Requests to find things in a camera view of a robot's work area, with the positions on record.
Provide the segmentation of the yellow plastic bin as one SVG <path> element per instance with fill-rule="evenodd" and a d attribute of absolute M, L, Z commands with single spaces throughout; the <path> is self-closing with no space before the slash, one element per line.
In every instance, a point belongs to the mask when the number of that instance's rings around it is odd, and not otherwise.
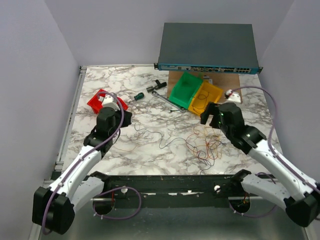
<path fill-rule="evenodd" d="M 204 81 L 190 102 L 188 111 L 200 116 L 209 103 L 217 103 L 223 90 L 208 81 Z"/>

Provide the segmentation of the green plastic bin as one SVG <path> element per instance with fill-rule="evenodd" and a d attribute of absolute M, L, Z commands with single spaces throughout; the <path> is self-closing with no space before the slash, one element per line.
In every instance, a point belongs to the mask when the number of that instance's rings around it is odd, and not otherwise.
<path fill-rule="evenodd" d="M 202 83 L 201 78 L 184 72 L 172 88 L 169 100 L 184 109 L 188 109 Z"/>

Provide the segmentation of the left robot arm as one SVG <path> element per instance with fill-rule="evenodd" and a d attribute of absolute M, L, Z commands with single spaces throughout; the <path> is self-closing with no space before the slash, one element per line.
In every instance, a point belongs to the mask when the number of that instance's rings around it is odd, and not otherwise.
<path fill-rule="evenodd" d="M 34 192 L 32 222 L 41 226 L 45 234 L 65 234 L 77 210 L 91 197 L 104 198 L 110 194 L 108 182 L 92 176 L 87 178 L 87 174 L 109 151 L 119 130 L 131 125 L 131 118 L 129 111 L 103 107 L 74 161 L 48 187 L 40 186 Z"/>

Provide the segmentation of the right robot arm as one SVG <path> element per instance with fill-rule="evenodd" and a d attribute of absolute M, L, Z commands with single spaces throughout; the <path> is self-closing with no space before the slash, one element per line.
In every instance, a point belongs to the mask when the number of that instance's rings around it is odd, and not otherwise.
<path fill-rule="evenodd" d="M 210 102 L 200 115 L 201 124 L 212 116 L 210 126 L 220 129 L 231 144 L 262 164 L 277 180 L 273 184 L 243 170 L 242 177 L 230 183 L 230 191 L 245 192 L 268 200 L 283 209 L 297 225 L 308 227 L 320 214 L 320 183 L 287 160 L 256 127 L 245 124 L 241 109 L 233 102 Z"/>

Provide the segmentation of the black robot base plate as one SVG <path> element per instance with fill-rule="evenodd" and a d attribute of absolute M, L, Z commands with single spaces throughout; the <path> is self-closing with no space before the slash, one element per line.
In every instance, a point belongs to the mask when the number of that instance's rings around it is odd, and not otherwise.
<path fill-rule="evenodd" d="M 106 175 L 90 174 L 104 183 L 98 197 L 99 213 L 115 209 L 141 208 L 227 208 L 229 200 L 248 194 L 241 175 Z"/>

